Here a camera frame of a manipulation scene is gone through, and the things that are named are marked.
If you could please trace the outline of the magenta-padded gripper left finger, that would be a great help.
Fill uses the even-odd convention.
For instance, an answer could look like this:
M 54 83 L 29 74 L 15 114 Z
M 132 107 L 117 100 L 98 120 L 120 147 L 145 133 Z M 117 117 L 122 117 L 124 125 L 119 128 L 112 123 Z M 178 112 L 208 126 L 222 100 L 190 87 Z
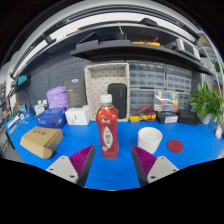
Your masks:
M 79 186 L 84 186 L 95 156 L 95 146 L 88 146 L 67 157 L 61 156 L 47 171 Z

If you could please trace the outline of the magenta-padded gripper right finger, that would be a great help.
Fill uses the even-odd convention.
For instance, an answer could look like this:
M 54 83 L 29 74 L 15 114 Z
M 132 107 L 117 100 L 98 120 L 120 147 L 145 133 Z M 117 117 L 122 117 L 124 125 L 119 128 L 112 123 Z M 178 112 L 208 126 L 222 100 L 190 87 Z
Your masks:
M 141 186 L 178 171 L 178 168 L 165 156 L 156 157 L 138 146 L 132 146 L 131 155 Z

